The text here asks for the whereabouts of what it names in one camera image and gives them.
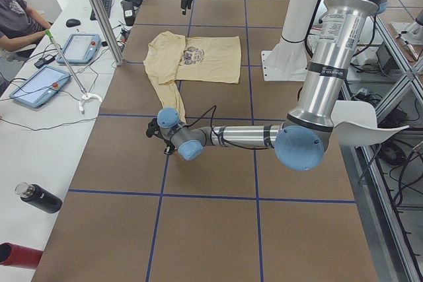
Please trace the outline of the beige long-sleeve printed shirt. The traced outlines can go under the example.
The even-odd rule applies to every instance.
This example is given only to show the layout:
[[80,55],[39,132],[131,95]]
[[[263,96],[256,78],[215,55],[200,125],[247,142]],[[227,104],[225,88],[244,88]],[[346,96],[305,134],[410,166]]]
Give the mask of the beige long-sleeve printed shirt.
[[174,108],[185,120],[177,81],[237,84],[241,43],[235,37],[193,37],[166,31],[148,44],[145,72],[164,108]]

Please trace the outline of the reacher grabber stick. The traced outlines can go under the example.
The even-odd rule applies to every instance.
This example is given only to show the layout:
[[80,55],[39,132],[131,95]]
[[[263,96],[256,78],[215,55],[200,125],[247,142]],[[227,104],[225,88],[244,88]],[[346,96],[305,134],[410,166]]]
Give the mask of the reacher grabber stick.
[[72,77],[75,79],[77,85],[80,88],[80,91],[82,92],[82,97],[78,101],[78,108],[79,111],[82,113],[82,115],[85,114],[85,110],[83,107],[84,102],[90,100],[90,99],[97,99],[99,102],[102,102],[102,98],[95,93],[91,93],[86,90],[86,88],[83,86],[79,78],[77,77],[77,74],[74,72],[72,66],[69,64],[68,60],[65,58],[59,44],[56,42],[55,38],[52,36],[49,29],[44,31],[47,35],[47,37],[50,39],[50,42],[54,45],[55,49],[58,51],[59,56],[62,58],[63,62],[65,63],[65,66],[67,67],[68,71],[71,73]]

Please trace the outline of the far blue teach pendant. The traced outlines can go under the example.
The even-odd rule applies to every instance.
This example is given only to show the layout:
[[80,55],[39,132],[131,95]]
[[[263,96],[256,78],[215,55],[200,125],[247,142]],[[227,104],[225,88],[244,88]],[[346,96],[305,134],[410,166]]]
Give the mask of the far blue teach pendant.
[[99,34],[71,34],[67,39],[62,53],[70,65],[86,65],[101,47]]

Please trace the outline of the blue teach pendant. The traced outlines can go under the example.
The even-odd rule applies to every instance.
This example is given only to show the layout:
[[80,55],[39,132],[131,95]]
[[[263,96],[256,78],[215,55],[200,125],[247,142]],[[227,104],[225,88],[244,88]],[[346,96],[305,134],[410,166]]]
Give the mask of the blue teach pendant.
[[67,71],[45,65],[18,86],[9,98],[29,108],[40,108],[63,88],[71,78]]
[[62,53],[70,65],[86,65],[101,47],[99,34],[71,34],[67,39]]

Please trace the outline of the black computer mouse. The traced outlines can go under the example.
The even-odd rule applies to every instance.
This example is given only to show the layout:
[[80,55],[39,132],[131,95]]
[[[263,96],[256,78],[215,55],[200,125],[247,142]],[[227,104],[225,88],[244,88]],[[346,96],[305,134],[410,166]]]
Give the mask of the black computer mouse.
[[74,26],[79,26],[81,24],[81,21],[76,18],[70,18],[66,21],[65,25],[68,28],[72,28]]

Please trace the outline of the near blue teach pendant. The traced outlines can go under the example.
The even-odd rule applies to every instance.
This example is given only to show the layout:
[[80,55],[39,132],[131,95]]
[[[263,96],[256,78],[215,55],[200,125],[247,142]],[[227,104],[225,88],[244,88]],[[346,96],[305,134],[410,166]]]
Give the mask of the near blue teach pendant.
[[29,108],[40,108],[63,88],[71,78],[67,71],[45,65],[18,86],[9,98]]

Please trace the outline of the black water bottle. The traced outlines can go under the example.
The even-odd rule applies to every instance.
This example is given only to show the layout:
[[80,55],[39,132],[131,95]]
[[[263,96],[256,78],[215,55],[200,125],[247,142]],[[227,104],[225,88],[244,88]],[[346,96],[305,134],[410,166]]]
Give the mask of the black water bottle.
[[16,186],[15,193],[23,202],[50,214],[58,212],[62,206],[60,198],[38,184],[21,182]]

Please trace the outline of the seated person grey shirt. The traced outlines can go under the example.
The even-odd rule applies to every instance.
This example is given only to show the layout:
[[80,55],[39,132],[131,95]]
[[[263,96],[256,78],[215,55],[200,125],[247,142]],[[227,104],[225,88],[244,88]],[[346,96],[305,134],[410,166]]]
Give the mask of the seated person grey shirt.
[[1,0],[1,49],[14,52],[39,44],[51,27],[25,0]]

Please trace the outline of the red cylinder bottle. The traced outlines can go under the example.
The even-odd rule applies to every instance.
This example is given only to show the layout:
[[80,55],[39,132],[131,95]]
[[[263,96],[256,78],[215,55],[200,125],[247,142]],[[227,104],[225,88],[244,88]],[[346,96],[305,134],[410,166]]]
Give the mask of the red cylinder bottle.
[[1,265],[36,269],[43,251],[5,242],[1,244]]

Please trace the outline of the aluminium frame post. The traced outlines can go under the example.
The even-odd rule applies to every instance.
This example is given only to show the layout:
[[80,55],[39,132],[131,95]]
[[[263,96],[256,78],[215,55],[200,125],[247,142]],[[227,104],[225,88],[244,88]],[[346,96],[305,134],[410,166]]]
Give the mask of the aluminium frame post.
[[110,24],[108,15],[106,14],[106,10],[102,4],[101,0],[89,0],[93,11],[95,12],[95,16],[97,22],[99,23],[100,29],[102,30],[103,36],[108,44],[108,47],[112,53],[114,61],[117,66],[120,66],[123,61],[123,55],[121,49],[118,45],[118,41],[115,38],[112,26]]

